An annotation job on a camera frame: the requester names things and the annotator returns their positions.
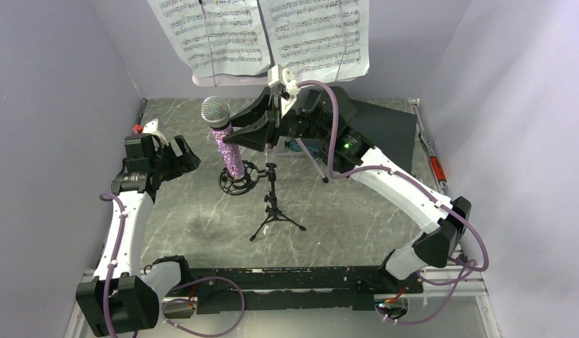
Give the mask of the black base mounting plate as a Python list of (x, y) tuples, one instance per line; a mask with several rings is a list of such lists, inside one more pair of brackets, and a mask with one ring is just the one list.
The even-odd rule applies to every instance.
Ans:
[(198, 314), (223, 311), (350, 308), (371, 311), (384, 298), (420, 294), (415, 275), (388, 282), (374, 265), (193, 268)]

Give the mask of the aluminium frame rail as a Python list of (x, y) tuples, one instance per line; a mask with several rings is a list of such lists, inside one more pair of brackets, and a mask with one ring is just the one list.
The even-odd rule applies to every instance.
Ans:
[(457, 284), (460, 273), (457, 265), (446, 268), (425, 268), (403, 282), (404, 291), (380, 281), (374, 266), (330, 266), (306, 268), (193, 268), (193, 280), (205, 277), (225, 277), (247, 294), (269, 295), (274, 292), (319, 294), (347, 292), (357, 296), (371, 295), (375, 300), (394, 298), (443, 298), (485, 296), (487, 289), (480, 273), (472, 272)]

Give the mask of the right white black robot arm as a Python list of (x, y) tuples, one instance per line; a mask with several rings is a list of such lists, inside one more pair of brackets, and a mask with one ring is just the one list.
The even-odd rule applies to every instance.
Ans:
[(212, 124), (225, 130), (223, 142), (263, 151), (274, 146), (278, 137), (324, 139), (325, 164), (335, 179), (350, 177), (399, 209), (421, 229), (421, 235), (392, 251), (380, 266), (379, 283), (387, 292), (396, 292), (406, 279), (427, 266), (443, 268), (467, 226), (471, 209), (468, 200), (451, 200), (420, 183), (393, 163), (371, 139), (349, 126), (357, 113), (352, 99), (341, 87), (312, 90), (303, 106), (292, 105), (281, 118), (265, 88), (250, 107), (230, 116), (227, 104)]

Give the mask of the red handled adjustable wrench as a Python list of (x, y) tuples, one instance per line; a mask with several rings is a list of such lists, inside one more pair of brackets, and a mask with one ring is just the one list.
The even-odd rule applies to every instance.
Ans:
[(441, 187), (441, 189), (447, 190), (449, 187), (447, 183), (447, 177), (442, 168), (442, 164), (440, 163), (438, 157), (435, 154), (433, 140), (431, 140), (424, 131), (420, 131), (418, 134), (421, 139), (421, 142), (424, 144), (424, 147), (426, 148), (426, 151), (428, 153), (430, 165), (434, 172), (435, 179), (437, 180), (438, 185)]

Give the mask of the sheet music page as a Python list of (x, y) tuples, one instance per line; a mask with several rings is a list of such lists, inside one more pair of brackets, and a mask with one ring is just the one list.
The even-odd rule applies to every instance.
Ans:
[(260, 1), (275, 64), (298, 82), (349, 81), (370, 67), (367, 0)]
[(148, 4), (178, 57), (196, 76), (257, 76), (271, 66), (257, 1)]

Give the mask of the black microphone shock mount stand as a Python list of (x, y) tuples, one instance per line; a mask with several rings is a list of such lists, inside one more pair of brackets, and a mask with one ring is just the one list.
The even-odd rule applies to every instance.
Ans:
[(249, 241), (253, 242), (257, 238), (258, 233), (263, 230), (266, 225), (274, 222), (286, 222), (290, 225), (296, 226), (301, 231), (307, 231), (306, 227), (293, 221), (291, 218), (288, 218), (278, 206), (275, 186), (277, 181), (277, 165), (275, 163), (267, 162), (265, 163), (264, 169), (259, 169), (250, 161), (243, 160), (242, 164), (244, 166), (244, 175), (241, 178), (233, 178), (231, 172), (227, 168), (221, 170), (218, 176), (218, 186), (222, 192), (230, 196), (241, 196), (253, 190), (261, 179), (265, 179), (270, 185), (269, 190), (263, 198), (263, 201), (266, 204), (266, 218), (260, 224), (257, 231), (250, 236)]

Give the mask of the lilac perforated music stand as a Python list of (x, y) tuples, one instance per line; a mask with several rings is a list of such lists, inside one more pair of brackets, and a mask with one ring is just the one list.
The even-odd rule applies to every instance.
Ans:
[(243, 194), (258, 179), (272, 175), (274, 165), (263, 170), (242, 159), (240, 147), (255, 151), (273, 148), (280, 137), (325, 141), (321, 153), (328, 173), (322, 176), (341, 178), (352, 174), (362, 161), (356, 152), (363, 145), (361, 135), (351, 129), (342, 114), (356, 114), (347, 93), (341, 87), (329, 87), (314, 80), (296, 82), (289, 69), (276, 65), (268, 71), (268, 86), (260, 97), (237, 115), (221, 98), (211, 96), (201, 105), (201, 116), (209, 124), (226, 166), (219, 175), (220, 188), (227, 194)]

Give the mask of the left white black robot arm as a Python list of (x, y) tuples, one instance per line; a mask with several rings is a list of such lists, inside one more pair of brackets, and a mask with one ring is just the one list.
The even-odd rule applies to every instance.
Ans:
[(75, 299), (96, 337), (116, 337), (152, 329), (168, 292), (182, 296), (193, 286), (184, 256), (166, 256), (144, 274), (141, 250), (145, 227), (162, 182), (196, 170), (201, 160), (185, 138), (170, 143), (156, 132), (125, 138), (122, 168), (102, 193), (113, 214), (92, 279), (77, 286)]

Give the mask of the dark blue rack unit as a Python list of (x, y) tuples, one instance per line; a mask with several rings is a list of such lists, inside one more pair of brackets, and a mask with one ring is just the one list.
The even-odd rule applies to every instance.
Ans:
[[(332, 133), (332, 102), (322, 95), (324, 108), (332, 113), (330, 129), (321, 143), (319, 157), (328, 162)], [(412, 172), (416, 117), (411, 113), (375, 105), (356, 99), (338, 99), (339, 119), (335, 138), (332, 168), (347, 173), (365, 166), (364, 155), (370, 150), (381, 151), (391, 162), (407, 173)]]

